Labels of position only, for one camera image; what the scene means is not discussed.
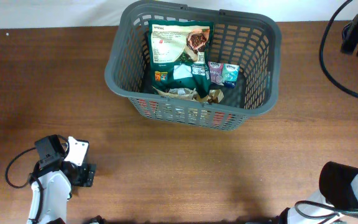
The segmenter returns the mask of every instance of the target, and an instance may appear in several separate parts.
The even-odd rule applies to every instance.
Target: basket
[[[240,66],[235,89],[222,88],[224,98],[219,104],[153,94],[147,41],[151,19],[214,22],[207,59]],[[249,117],[266,113],[276,103],[280,45],[280,29],[263,15],[139,1],[122,13],[104,77],[113,92],[128,97],[147,118],[233,130]]]

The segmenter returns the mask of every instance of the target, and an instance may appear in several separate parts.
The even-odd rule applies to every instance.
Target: basket rim
[[[118,28],[118,31],[116,32],[116,36],[114,38],[114,43],[112,45],[112,51],[110,54],[110,58],[108,61],[108,64],[106,65],[106,68],[104,69],[104,79],[106,81],[107,86],[111,91],[113,91],[115,94],[119,96],[124,96],[127,98],[138,98],[142,100],[152,100],[162,103],[170,103],[170,104],[178,104],[180,106],[187,106],[191,108],[201,109],[201,110],[219,110],[225,113],[233,113],[233,114],[239,114],[244,116],[259,116],[264,113],[267,113],[270,111],[274,105],[277,102],[278,99],[278,80],[280,76],[280,48],[282,43],[282,35],[280,32],[280,29],[278,28],[278,25],[269,17],[261,14],[255,14],[255,13],[249,13],[249,12],[237,12],[237,11],[224,11],[224,12],[230,12],[229,14],[225,14],[224,16],[239,16],[239,17],[252,17],[253,19],[258,19],[265,24],[267,24],[271,30],[273,31],[274,35],[274,58],[273,58],[273,66],[272,66],[272,89],[270,98],[266,101],[265,104],[262,106],[256,108],[256,109],[244,109],[244,108],[237,108],[233,106],[226,106],[226,105],[220,105],[220,104],[208,104],[208,103],[200,103],[196,101],[188,101],[188,100],[181,100],[181,99],[175,99],[175,98],[165,98],[160,95],[155,94],[148,94],[148,93],[139,93],[139,92],[133,92],[133,91],[127,91],[123,90],[119,86],[116,85],[115,81],[112,78],[111,72],[113,69],[113,65],[117,64],[117,55],[114,53],[117,52],[120,48],[121,40],[123,39],[125,33],[120,32],[120,30],[125,30],[126,27],[124,27],[124,20],[127,19],[127,17],[130,15],[130,13],[136,9],[137,7],[142,6],[158,6],[158,7],[169,7],[169,8],[175,8],[175,9],[181,9],[185,7],[185,10],[199,10],[198,8],[193,7],[187,7],[187,5],[183,4],[175,4],[175,3],[169,3],[169,2],[157,2],[157,1],[137,1],[129,5],[124,12],[122,13],[120,25]],[[203,11],[209,11],[211,13],[217,13],[219,14],[219,11],[215,10],[209,10],[209,9],[202,9]]]

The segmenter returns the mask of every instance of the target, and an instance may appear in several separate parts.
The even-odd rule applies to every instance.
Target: wooden table
[[[339,53],[345,24],[330,32],[326,65],[358,91],[358,58]],[[110,91],[104,67],[117,27],[0,30],[0,223],[25,223],[32,200],[30,187],[5,183],[8,162],[50,134],[87,139],[98,166],[93,187],[68,202],[69,223],[272,217],[318,188],[326,162],[358,167],[358,100],[318,63],[326,22],[279,26],[278,102],[233,132],[152,121]],[[23,183],[37,159],[19,159],[11,180]]]

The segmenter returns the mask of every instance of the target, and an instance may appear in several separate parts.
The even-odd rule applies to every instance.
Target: white wall
[[[264,14],[275,21],[326,21],[344,0],[165,0],[190,7]],[[0,28],[116,26],[135,0],[0,0]],[[338,15],[351,20],[358,0]]]

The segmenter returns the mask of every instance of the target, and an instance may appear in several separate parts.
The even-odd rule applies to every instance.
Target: teal packet
[[[152,85],[161,91],[196,89],[207,96],[211,79],[205,52],[212,36],[212,22],[149,21]]]
[[[223,85],[228,88],[236,86],[237,77],[239,76],[240,66],[224,64],[222,70]]]

